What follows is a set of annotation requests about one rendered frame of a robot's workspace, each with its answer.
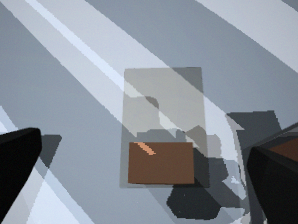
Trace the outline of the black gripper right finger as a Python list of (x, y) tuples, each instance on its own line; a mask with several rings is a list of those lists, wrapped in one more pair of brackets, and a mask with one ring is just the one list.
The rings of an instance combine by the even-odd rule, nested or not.
[(247, 173), (269, 224), (298, 224), (298, 161), (251, 148)]

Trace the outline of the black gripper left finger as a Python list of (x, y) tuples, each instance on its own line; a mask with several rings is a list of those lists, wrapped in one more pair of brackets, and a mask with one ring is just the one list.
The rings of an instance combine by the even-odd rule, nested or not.
[(0, 224), (29, 179), (43, 151), (39, 128), (0, 135)]

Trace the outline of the brown box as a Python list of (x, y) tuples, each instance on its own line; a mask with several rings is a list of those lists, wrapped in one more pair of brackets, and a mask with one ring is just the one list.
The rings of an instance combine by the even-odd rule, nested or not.
[(129, 143), (129, 184), (194, 184), (193, 143)]
[(298, 139), (287, 141), (285, 144), (270, 148), (269, 151), (277, 152), (279, 155), (289, 157), (290, 160), (298, 161)]

